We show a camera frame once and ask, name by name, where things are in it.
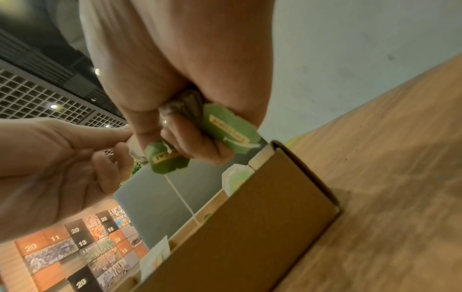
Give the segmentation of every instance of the brown box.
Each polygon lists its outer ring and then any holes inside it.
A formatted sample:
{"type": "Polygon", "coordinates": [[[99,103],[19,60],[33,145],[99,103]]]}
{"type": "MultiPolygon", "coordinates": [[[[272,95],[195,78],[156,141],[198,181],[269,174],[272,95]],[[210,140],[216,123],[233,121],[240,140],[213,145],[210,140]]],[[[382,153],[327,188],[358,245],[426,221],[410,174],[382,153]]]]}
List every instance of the brown box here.
{"type": "Polygon", "coordinates": [[[266,162],[136,292],[268,292],[340,214],[278,142],[266,162]]]}

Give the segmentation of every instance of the photograph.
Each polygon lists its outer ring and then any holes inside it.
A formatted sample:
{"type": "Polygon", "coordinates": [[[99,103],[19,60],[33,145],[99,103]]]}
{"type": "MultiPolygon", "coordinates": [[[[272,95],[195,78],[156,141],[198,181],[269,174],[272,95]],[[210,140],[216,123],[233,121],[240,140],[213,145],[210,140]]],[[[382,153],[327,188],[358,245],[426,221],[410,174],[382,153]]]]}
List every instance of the photograph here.
{"type": "Polygon", "coordinates": [[[111,250],[109,250],[108,252],[106,252],[104,254],[104,256],[106,257],[107,261],[113,265],[115,264],[116,262],[120,261],[122,259],[122,255],[120,254],[119,250],[117,248],[113,248],[111,250]]]}
{"type": "Polygon", "coordinates": [[[130,224],[127,216],[125,216],[125,215],[122,215],[122,216],[119,216],[119,217],[115,218],[114,221],[117,224],[117,226],[119,226],[119,228],[127,226],[128,224],[130,224]]]}
{"type": "Polygon", "coordinates": [[[138,235],[138,233],[135,233],[133,234],[132,236],[130,236],[129,238],[127,238],[128,241],[130,242],[131,246],[132,247],[136,247],[138,246],[140,243],[143,242],[143,240],[141,239],[141,237],[138,235]]]}
{"type": "Polygon", "coordinates": [[[92,260],[103,254],[96,242],[90,246],[85,247],[84,249],[79,250],[79,253],[81,256],[85,258],[87,263],[91,262],[92,260]]]}
{"type": "Polygon", "coordinates": [[[95,278],[97,278],[107,269],[109,269],[111,267],[111,264],[107,261],[107,259],[104,256],[100,256],[99,258],[90,262],[88,264],[88,267],[90,268],[95,278]]]}
{"type": "Polygon", "coordinates": [[[115,265],[112,266],[112,269],[117,274],[118,278],[122,278],[123,275],[127,274],[130,271],[130,266],[127,264],[125,259],[121,259],[115,265]]]}
{"type": "Polygon", "coordinates": [[[104,236],[107,236],[106,228],[104,228],[103,225],[98,225],[89,229],[88,231],[90,232],[93,239],[95,239],[95,241],[100,240],[104,236]]]}
{"type": "Polygon", "coordinates": [[[56,263],[59,260],[75,253],[78,250],[72,238],[63,240],[57,244],[50,245],[38,252],[28,254],[24,257],[27,268],[31,274],[56,263]]]}
{"type": "Polygon", "coordinates": [[[108,291],[117,283],[118,279],[116,272],[112,268],[109,268],[101,276],[96,278],[103,291],[108,291]]]}
{"type": "Polygon", "coordinates": [[[82,218],[82,220],[83,220],[83,223],[85,223],[85,226],[87,227],[87,229],[96,227],[101,224],[100,220],[98,219],[96,215],[91,215],[91,216],[82,218]]]}
{"type": "Polygon", "coordinates": [[[110,239],[109,236],[101,238],[96,243],[100,247],[102,253],[105,253],[108,250],[113,249],[116,246],[114,244],[114,241],[112,241],[112,239],[110,239]]]}
{"type": "Polygon", "coordinates": [[[120,206],[117,206],[109,210],[109,213],[111,214],[112,218],[117,218],[122,216],[125,212],[122,211],[120,206]]]}

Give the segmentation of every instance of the photo wall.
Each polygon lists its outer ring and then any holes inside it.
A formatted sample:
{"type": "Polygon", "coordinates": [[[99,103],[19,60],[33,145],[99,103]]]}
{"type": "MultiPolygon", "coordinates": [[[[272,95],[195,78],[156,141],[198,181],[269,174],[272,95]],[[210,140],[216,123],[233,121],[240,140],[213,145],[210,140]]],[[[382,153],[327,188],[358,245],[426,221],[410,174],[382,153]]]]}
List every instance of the photo wall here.
{"type": "Polygon", "coordinates": [[[40,292],[67,279],[75,292],[106,292],[148,253],[120,206],[15,241],[40,292]],[[86,265],[67,275],[73,255],[86,265]]]}

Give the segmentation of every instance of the wood grain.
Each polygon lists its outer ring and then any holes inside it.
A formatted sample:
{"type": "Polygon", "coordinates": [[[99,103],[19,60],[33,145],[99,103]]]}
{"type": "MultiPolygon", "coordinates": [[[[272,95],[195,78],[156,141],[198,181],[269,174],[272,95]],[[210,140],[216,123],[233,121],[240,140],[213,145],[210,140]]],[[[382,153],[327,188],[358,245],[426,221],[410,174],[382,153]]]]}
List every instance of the wood grain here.
{"type": "Polygon", "coordinates": [[[292,150],[345,213],[276,292],[462,291],[462,55],[292,150]]]}

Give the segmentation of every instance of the white string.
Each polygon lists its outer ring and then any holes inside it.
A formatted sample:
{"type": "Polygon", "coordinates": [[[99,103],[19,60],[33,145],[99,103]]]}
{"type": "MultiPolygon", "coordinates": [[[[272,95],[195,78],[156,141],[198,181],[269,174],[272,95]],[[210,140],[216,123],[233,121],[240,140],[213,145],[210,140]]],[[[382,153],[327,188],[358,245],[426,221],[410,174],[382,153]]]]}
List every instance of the white string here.
{"type": "Polygon", "coordinates": [[[193,212],[193,210],[191,209],[191,207],[189,207],[188,203],[186,203],[186,201],[183,199],[183,197],[180,195],[180,192],[178,192],[177,188],[175,188],[175,186],[173,185],[173,182],[170,180],[170,178],[167,176],[167,175],[164,175],[165,176],[165,179],[167,180],[167,182],[169,183],[169,185],[173,188],[173,190],[175,191],[175,193],[177,193],[177,195],[179,196],[180,200],[183,202],[183,204],[186,206],[186,208],[189,210],[189,212],[191,212],[191,215],[192,215],[192,218],[194,219],[194,221],[197,223],[197,225],[200,225],[199,221],[197,221],[197,218],[195,216],[195,213],[193,212]]]}

